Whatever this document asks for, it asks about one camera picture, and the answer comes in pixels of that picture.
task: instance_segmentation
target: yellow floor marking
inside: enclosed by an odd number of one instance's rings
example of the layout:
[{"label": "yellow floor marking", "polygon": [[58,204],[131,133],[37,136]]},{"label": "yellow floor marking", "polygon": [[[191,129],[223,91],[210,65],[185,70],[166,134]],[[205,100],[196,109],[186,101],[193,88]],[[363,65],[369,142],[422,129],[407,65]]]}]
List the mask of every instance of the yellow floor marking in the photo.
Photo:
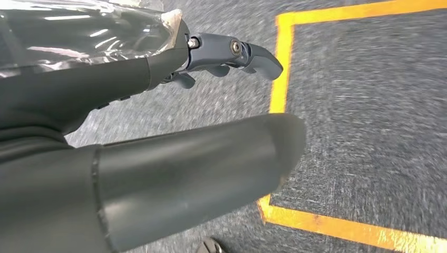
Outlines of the yellow floor marking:
[{"label": "yellow floor marking", "polygon": [[[276,55],[284,71],[273,81],[270,113],[286,111],[294,25],[423,12],[440,8],[447,8],[447,0],[395,0],[278,15]],[[270,195],[259,199],[258,206],[263,221],[268,223],[402,252],[447,252],[447,239],[271,206]]]}]

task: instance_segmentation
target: transparent plastic wrap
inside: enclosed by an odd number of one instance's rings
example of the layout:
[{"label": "transparent plastic wrap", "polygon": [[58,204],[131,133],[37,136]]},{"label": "transparent plastic wrap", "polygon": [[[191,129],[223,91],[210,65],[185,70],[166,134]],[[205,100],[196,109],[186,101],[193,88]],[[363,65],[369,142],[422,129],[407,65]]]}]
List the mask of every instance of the transparent plastic wrap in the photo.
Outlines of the transparent plastic wrap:
[{"label": "transparent plastic wrap", "polygon": [[159,54],[174,47],[181,16],[96,0],[1,0],[0,78]]}]

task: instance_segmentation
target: robotic hand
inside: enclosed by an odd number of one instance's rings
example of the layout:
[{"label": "robotic hand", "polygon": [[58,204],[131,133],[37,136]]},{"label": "robotic hand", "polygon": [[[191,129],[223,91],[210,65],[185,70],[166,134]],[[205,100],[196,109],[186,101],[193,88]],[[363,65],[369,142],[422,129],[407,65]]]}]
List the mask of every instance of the robotic hand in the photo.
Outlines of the robotic hand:
[{"label": "robotic hand", "polygon": [[289,114],[67,144],[91,110],[160,83],[191,88],[193,71],[281,74],[266,49],[191,34],[179,12],[3,0],[0,32],[0,252],[126,251],[272,192],[303,153]]}]

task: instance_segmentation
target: screw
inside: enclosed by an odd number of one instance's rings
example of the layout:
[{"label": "screw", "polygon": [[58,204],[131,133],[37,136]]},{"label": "screw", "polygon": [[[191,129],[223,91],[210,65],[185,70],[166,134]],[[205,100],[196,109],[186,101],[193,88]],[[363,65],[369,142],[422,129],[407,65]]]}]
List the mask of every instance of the screw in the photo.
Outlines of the screw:
[{"label": "screw", "polygon": [[188,47],[189,48],[198,48],[200,45],[199,40],[197,38],[190,38],[188,40]]},{"label": "screw", "polygon": [[235,56],[240,56],[240,53],[242,52],[240,43],[237,40],[231,40],[230,49],[232,54],[234,54]]}]

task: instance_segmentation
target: shoe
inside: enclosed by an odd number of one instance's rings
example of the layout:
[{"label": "shoe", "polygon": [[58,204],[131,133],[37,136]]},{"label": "shoe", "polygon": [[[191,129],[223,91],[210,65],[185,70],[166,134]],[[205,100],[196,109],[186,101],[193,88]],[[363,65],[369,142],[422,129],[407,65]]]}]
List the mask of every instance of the shoe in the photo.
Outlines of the shoe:
[{"label": "shoe", "polygon": [[205,238],[196,251],[197,253],[225,253],[222,247],[213,239]]}]

